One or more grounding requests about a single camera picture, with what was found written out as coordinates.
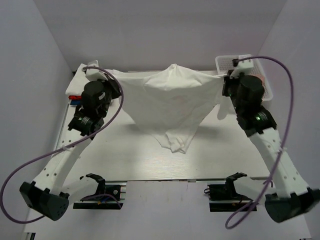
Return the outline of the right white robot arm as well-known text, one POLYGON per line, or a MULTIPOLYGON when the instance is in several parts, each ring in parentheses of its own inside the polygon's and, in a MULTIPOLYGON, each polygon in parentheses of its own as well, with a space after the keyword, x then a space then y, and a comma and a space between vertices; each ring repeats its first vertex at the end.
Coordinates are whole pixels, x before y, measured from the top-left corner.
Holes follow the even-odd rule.
POLYGON ((258 150, 273 182, 260 194, 260 187, 252 179, 237 172, 226 178, 225 192, 233 200, 241 196, 260 198, 271 219, 281 223, 314 208, 320 201, 320 190, 310 188, 281 145, 277 124, 262 105, 264 92, 262 81, 256 76, 243 72, 235 75, 229 70, 224 77, 222 94, 230 98, 240 128, 258 150))

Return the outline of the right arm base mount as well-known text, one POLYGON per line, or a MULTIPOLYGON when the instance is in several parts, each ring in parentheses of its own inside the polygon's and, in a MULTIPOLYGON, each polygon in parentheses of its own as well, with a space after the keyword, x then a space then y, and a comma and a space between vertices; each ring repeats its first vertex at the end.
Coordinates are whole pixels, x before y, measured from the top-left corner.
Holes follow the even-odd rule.
POLYGON ((240 194, 236 190, 235 181, 238 179, 244 181, 246 190, 258 190, 262 184, 261 181, 251 179, 243 172, 236 172, 225 179, 224 183, 210 183, 203 190, 203 193, 208 196, 209 210, 212 213, 218 212, 235 212, 242 208, 242 212, 247 212, 249 206, 244 207, 252 199, 249 198, 249 193, 240 194))

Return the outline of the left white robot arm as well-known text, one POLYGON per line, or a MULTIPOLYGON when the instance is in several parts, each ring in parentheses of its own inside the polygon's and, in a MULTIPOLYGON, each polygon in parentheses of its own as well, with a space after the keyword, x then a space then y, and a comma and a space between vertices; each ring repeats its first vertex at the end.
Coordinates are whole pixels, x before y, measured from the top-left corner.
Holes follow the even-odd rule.
POLYGON ((32 182, 20 186, 19 191, 31 209, 57 221, 74 202, 105 196, 106 181, 100 175, 88 173, 70 184, 65 184, 65 180, 97 132, 107 126, 104 118, 111 101, 120 96, 121 88, 112 79, 98 79, 84 86, 80 104, 75 107, 64 135, 68 145, 52 155, 32 182))

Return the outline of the folded red t-shirt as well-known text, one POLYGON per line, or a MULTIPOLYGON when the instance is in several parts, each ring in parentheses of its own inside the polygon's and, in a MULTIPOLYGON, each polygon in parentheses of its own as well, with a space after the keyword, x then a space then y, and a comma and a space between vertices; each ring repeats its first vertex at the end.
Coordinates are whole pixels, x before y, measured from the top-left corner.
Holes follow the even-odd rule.
POLYGON ((78 95, 69 95, 68 98, 72 101, 79 101, 82 99, 82 97, 78 95))

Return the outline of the folded blue t-shirt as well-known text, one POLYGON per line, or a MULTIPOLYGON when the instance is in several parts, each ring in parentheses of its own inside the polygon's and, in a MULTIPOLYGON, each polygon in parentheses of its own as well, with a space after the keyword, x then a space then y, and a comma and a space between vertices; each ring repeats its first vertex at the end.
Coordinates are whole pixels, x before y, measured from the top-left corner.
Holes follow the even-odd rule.
POLYGON ((70 101, 70 105, 72 105, 72 106, 77 106, 77 105, 80 105, 80 104, 81 104, 80 100, 71 100, 70 101))

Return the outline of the white plastic basket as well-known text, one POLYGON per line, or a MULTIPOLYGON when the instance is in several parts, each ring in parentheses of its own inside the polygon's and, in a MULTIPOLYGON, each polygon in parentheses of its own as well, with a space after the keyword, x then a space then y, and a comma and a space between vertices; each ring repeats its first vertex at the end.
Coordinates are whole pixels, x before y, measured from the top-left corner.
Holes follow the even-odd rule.
MULTIPOLYGON (((233 59, 242 59, 246 57, 251 57, 250 54, 245 55, 219 55, 215 58, 216 70, 219 75, 226 74, 229 70, 233 70, 233 59)), ((262 98, 263 102, 268 102, 273 99, 273 93, 269 82, 267 80, 264 69, 258 59, 253 59, 253 70, 251 75, 256 76, 262 80, 262 85, 264 87, 264 95, 262 98)))

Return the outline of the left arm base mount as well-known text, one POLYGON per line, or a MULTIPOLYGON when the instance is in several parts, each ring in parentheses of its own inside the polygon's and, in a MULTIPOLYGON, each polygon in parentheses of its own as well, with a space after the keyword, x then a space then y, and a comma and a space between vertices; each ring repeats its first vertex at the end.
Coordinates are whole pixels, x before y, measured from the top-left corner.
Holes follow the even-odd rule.
POLYGON ((88 173, 87 179, 97 183, 95 193, 73 203, 75 210, 120 210, 126 197, 126 182, 109 182, 102 176, 88 173))

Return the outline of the white t-shirt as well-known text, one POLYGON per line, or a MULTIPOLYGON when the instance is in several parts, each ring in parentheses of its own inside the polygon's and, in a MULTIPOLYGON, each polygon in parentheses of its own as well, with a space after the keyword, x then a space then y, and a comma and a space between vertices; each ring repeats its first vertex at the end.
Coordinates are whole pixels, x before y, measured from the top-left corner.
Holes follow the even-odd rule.
POLYGON ((147 76, 113 70, 122 110, 161 147, 185 154, 205 117, 221 103, 224 77, 177 64, 147 76))
POLYGON ((86 73, 83 71, 83 68, 87 65, 81 63, 75 72, 70 84, 68 85, 65 94, 67 96, 81 96, 85 85, 89 82, 86 78, 86 73))

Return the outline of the pink crumpled t-shirt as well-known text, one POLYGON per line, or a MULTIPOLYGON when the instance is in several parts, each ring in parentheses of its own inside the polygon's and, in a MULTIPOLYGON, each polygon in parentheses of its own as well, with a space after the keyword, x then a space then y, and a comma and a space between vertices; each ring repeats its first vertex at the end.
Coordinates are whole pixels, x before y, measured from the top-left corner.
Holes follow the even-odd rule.
POLYGON ((265 82, 265 77, 263 75, 258 75, 257 77, 261 80, 262 83, 265 82))

